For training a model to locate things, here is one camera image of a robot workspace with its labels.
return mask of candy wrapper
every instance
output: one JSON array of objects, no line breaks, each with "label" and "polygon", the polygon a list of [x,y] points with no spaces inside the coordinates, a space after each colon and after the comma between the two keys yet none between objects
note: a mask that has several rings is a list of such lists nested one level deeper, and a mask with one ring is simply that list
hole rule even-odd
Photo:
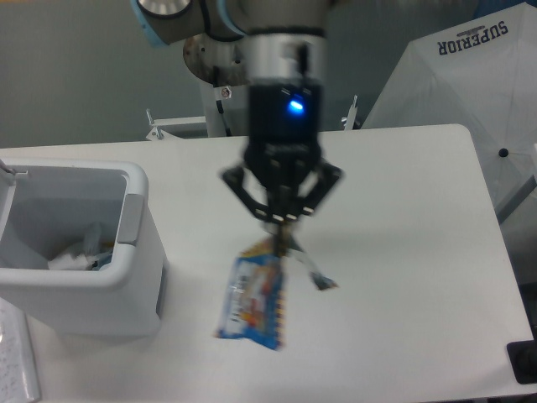
[{"label": "candy wrapper", "polygon": [[266,239],[244,251],[233,266],[219,338],[250,338],[271,349],[283,344],[284,272],[282,259]]}]

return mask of white table surface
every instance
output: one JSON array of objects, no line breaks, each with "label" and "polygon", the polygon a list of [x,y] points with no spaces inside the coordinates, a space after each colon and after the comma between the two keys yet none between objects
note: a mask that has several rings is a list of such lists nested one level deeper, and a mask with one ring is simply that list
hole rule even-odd
[{"label": "white table surface", "polygon": [[218,179],[244,139],[4,149],[126,160],[149,177],[171,270],[151,338],[60,336],[30,321],[46,401],[421,402],[537,391],[506,344],[531,338],[469,133],[459,126],[325,133],[346,178],[297,239],[341,288],[288,264],[286,346],[212,337],[255,219]]}]

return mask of trash bin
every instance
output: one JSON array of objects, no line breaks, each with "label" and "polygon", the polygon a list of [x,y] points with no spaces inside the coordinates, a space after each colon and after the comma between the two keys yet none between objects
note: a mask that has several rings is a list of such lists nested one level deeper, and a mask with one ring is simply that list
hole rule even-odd
[{"label": "trash bin", "polygon": [[[3,162],[12,172],[0,170],[0,297],[58,332],[156,332],[167,260],[143,170],[104,161]],[[98,271],[49,270],[95,223],[111,262]]]}]

